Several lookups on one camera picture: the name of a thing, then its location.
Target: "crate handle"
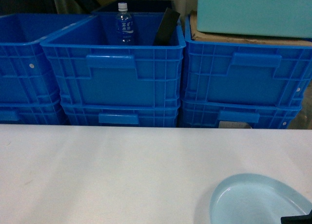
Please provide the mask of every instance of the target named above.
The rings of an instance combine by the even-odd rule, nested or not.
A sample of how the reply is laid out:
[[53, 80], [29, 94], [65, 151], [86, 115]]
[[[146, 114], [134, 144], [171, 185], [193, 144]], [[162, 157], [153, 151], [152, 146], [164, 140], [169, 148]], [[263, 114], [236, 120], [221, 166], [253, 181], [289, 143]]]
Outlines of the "crate handle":
[[124, 55], [124, 56], [87, 55], [86, 59], [89, 68], [120, 68], [120, 69], [136, 68], [136, 62], [133, 55]]
[[19, 121], [19, 114], [16, 111], [0, 111], [0, 121]]
[[218, 120], [230, 122], [258, 123], [260, 114], [235, 111], [220, 111]]
[[281, 55], [234, 53], [231, 64], [253, 67], [279, 67], [281, 60]]
[[110, 123], [110, 124], [130, 124], [139, 125], [137, 114], [111, 114], [111, 113], [100, 113], [98, 115], [99, 123]]

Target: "stacked crates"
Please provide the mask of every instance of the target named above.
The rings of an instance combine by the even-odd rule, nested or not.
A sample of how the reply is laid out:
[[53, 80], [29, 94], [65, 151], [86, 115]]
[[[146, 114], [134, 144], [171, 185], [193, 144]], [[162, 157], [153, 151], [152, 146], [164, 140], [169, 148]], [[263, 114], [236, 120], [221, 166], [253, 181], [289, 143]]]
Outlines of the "stacked crates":
[[67, 123], [59, 87], [40, 42], [86, 15], [0, 17], [0, 123]]
[[181, 127], [285, 129], [312, 79], [312, 47], [194, 41], [185, 20]]
[[175, 127], [185, 41], [153, 46], [163, 13], [133, 13], [135, 46], [120, 46], [116, 13], [101, 13], [41, 43], [72, 125]]

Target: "table surface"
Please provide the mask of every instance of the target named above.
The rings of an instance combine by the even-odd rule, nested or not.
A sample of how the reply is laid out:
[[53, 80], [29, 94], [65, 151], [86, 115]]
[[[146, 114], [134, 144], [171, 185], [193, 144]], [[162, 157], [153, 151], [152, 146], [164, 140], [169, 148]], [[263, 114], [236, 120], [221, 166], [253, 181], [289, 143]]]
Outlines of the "table surface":
[[2, 224], [203, 224], [225, 178], [312, 201], [312, 131], [0, 125]]

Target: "black object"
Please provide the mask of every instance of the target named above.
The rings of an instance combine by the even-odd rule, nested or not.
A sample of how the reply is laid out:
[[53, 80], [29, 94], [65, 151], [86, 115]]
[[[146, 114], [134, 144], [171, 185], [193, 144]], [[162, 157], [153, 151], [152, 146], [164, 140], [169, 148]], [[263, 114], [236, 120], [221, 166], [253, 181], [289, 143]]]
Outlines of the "black object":
[[308, 215], [281, 217], [282, 224], [312, 224], [312, 210]]
[[78, 5], [86, 12], [91, 13], [101, 5], [97, 0], [75, 0]]
[[128, 12], [165, 12], [167, 8], [175, 10], [171, 0], [116, 0], [96, 12], [117, 12], [119, 2], [127, 3]]
[[0, 15], [56, 12], [54, 0], [0, 0]]
[[175, 30], [176, 22], [180, 13], [167, 8], [161, 20], [153, 45], [169, 45], [172, 33]]

